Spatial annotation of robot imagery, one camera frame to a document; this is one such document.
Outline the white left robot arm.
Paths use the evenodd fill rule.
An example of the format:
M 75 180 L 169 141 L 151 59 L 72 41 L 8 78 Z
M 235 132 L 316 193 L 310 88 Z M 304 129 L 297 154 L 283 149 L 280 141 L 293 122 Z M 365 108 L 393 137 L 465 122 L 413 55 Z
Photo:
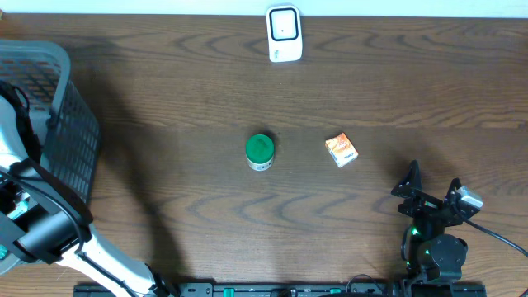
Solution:
M 1 84 L 1 175 L 37 203 L 35 213 L 1 216 L 1 244 L 24 262 L 68 266 L 116 296 L 178 296 L 179 290 L 145 263 L 126 256 L 100 235 L 78 193 L 40 165 L 43 151 L 25 93 Z

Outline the green lid cup container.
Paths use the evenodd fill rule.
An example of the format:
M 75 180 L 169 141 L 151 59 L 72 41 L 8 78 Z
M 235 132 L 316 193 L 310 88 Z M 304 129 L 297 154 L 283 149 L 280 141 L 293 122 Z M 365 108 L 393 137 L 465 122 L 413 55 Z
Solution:
M 266 171 L 274 162 L 275 145 L 269 136 L 255 134 L 247 141 L 245 153 L 252 170 Z

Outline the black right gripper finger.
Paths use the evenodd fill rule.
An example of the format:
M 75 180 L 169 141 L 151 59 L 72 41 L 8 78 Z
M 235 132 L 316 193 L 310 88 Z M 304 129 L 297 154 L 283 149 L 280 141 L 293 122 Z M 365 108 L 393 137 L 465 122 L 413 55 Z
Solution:
M 409 164 L 409 171 L 405 178 L 398 183 L 391 194 L 397 197 L 415 197 L 422 190 L 422 177 L 417 160 L 412 160 Z
M 457 178 L 454 178 L 451 183 L 450 183 L 450 186 L 449 186 L 449 189 L 446 193 L 446 198 L 451 198 L 452 196 L 455 195 L 456 191 L 458 189 L 461 188 L 461 182 L 460 182 L 460 179 L 457 177 Z

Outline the orange small carton box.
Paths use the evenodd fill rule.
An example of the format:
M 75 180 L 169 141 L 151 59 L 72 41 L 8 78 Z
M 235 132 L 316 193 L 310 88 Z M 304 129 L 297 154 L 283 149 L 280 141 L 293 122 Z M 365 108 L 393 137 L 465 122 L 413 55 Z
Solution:
M 325 147 L 338 167 L 344 167 L 359 156 L 358 151 L 345 133 L 327 139 Z

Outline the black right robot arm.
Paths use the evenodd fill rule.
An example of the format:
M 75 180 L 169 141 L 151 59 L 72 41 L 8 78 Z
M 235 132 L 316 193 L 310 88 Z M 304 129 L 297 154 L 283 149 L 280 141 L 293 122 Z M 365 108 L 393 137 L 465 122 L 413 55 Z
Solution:
M 422 190 L 419 163 L 409 164 L 407 175 L 391 191 L 393 196 L 403 199 L 398 212 L 412 218 L 403 234 L 401 257 L 407 262 L 408 276 L 401 280 L 407 295 L 423 285 L 451 285 L 462 276 L 467 243 L 446 233 L 446 228 L 461 225 L 464 221 L 460 211 L 470 215 L 480 211 L 483 203 L 465 203 L 464 188 L 458 178 L 454 179 L 444 199 L 440 200 Z

